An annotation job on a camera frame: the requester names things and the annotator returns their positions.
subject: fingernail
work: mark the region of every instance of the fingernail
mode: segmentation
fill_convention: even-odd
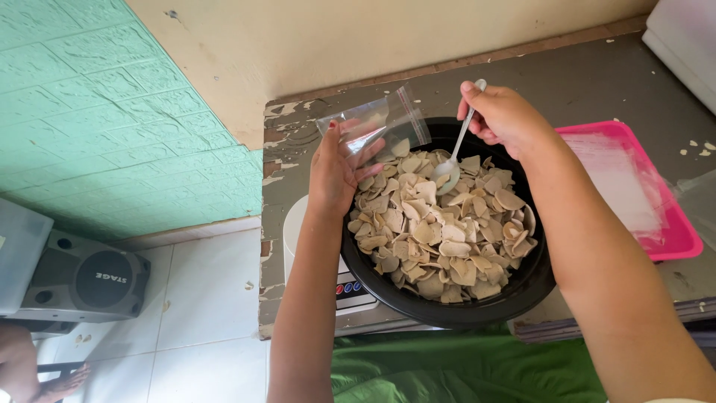
[[[462,85],[460,85],[460,88],[463,91],[470,91],[475,88],[475,84],[473,84],[471,81],[465,81]]]

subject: hand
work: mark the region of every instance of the hand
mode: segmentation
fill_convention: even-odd
[[[515,160],[532,142],[556,132],[527,100],[510,88],[488,85],[485,92],[470,81],[460,85],[463,99],[458,106],[458,120],[468,114],[468,105],[475,108],[468,130],[486,144],[502,144]]]
[[[358,183],[383,169],[382,163],[358,168],[385,146],[379,138],[362,153],[346,157],[347,150],[339,147],[342,128],[354,128],[350,120],[338,123],[331,120],[328,131],[311,160],[308,210],[341,219],[353,202]]]

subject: cream wall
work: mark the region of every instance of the cream wall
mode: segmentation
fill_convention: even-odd
[[[269,100],[614,22],[656,2],[127,0],[251,150]]]

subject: white tile floor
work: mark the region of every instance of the white tile floor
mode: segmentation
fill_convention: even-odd
[[[139,252],[153,265],[139,318],[39,343],[42,364],[92,365],[65,402],[264,402],[269,344],[254,338],[258,287],[244,289],[258,285],[260,238],[252,229]]]

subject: leg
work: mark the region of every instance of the leg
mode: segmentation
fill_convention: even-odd
[[[77,390],[89,374],[85,364],[71,374],[40,383],[30,332],[0,323],[0,389],[16,403],[54,403]]]
[[[39,395],[37,351],[30,332],[21,326],[0,323],[0,389],[18,403]]]

